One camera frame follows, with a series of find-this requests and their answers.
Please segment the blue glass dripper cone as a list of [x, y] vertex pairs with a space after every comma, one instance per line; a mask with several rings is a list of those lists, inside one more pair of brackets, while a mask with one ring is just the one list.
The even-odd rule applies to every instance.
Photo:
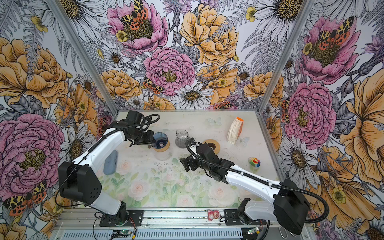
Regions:
[[151, 146], [156, 150], [165, 148], [169, 142], [168, 136], [162, 132], [154, 133], [153, 138], [154, 142], [151, 143]]

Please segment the coffee filter pack orange top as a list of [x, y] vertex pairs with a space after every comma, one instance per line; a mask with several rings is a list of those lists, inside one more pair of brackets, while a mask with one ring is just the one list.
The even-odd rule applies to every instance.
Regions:
[[227, 142], [234, 145], [236, 141], [238, 140], [242, 129], [243, 129], [244, 120], [236, 117], [234, 121], [232, 122], [228, 134], [227, 134]]

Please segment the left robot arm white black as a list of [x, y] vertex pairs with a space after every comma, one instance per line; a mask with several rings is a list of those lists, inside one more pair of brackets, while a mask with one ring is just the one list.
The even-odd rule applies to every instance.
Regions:
[[101, 212], [111, 224], [121, 226], [129, 219], [126, 204], [105, 193], [97, 172], [107, 158], [122, 143], [150, 145], [155, 142], [150, 125], [160, 120], [160, 115], [144, 116], [129, 111], [120, 121], [113, 121], [88, 150], [72, 162], [64, 162], [58, 168], [58, 195]]

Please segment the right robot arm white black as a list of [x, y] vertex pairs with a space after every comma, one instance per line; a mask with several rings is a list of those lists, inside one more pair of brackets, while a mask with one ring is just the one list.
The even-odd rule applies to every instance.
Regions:
[[236, 217], [242, 224], [265, 220], [278, 222], [293, 234], [302, 233], [309, 203], [302, 193], [294, 190], [296, 185], [292, 181], [273, 181], [252, 174], [229, 160], [220, 159], [207, 143], [190, 139], [185, 145], [190, 156], [180, 162], [187, 172], [201, 168], [215, 181], [246, 190], [266, 202], [260, 206], [254, 200], [243, 199]]

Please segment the grey ribbed glass pitcher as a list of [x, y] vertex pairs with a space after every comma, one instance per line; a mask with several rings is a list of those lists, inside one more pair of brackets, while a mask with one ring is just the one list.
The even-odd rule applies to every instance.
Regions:
[[191, 137], [189, 136], [189, 132], [187, 130], [177, 130], [176, 131], [176, 139], [175, 144], [180, 149], [186, 148], [186, 141]]

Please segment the grey blue oval pad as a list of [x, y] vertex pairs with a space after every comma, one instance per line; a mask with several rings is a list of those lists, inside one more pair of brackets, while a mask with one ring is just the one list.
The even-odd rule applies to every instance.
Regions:
[[114, 174], [117, 169], [117, 161], [118, 161], [118, 152], [114, 150], [110, 153], [110, 155], [105, 160], [103, 173], [105, 175]]

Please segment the colourful small toy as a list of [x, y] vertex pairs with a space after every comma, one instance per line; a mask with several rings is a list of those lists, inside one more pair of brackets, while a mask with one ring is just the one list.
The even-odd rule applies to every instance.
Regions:
[[249, 158], [249, 164], [250, 166], [254, 167], [254, 168], [259, 168], [260, 165], [261, 165], [261, 161], [258, 160], [257, 158]]

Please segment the green circuit board right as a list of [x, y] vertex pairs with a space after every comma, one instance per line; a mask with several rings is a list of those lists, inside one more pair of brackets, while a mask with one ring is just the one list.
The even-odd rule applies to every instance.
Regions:
[[247, 235], [258, 235], [260, 233], [260, 229], [258, 227], [254, 227], [247, 231]]

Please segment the green circuit board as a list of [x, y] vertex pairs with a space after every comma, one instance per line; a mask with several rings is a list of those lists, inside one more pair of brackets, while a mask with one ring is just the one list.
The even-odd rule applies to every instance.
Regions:
[[258, 227], [254, 227], [247, 231], [247, 235], [258, 235], [260, 233], [260, 229]]
[[132, 238], [135, 230], [113, 230], [111, 238]]

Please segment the green circuit board left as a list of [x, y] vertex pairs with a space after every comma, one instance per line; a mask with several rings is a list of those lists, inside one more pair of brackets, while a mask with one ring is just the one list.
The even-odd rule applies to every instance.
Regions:
[[132, 238], [135, 230], [113, 230], [111, 238]]

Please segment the pink toy on rail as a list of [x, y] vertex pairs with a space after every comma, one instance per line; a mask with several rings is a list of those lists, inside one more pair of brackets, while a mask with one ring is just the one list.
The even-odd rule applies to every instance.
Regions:
[[208, 210], [208, 221], [217, 220], [221, 217], [218, 210]]

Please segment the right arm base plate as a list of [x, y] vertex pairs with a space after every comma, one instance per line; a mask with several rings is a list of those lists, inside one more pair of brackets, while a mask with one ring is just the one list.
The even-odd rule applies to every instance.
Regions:
[[266, 220], [251, 220], [249, 224], [243, 223], [239, 218], [237, 209], [224, 209], [224, 219], [226, 226], [265, 226]]

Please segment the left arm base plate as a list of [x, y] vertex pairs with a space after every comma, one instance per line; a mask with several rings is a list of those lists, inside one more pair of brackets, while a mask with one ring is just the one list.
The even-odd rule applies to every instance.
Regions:
[[144, 210], [126, 210], [126, 213], [106, 215], [101, 218], [100, 227], [140, 227], [143, 221]]

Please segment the aluminium front rail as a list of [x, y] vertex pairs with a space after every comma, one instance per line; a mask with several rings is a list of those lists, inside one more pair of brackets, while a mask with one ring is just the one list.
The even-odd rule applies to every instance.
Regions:
[[[51, 240], [283, 240], [281, 225], [270, 222], [265, 226], [226, 226], [224, 209], [221, 217], [208, 221], [204, 208], [146, 208], [140, 227], [100, 227], [101, 214], [92, 209], [65, 210], [50, 236]], [[247, 231], [258, 227], [258, 235]], [[135, 230], [132, 238], [111, 238], [113, 230]], [[305, 226], [295, 240], [315, 240], [311, 226]]]

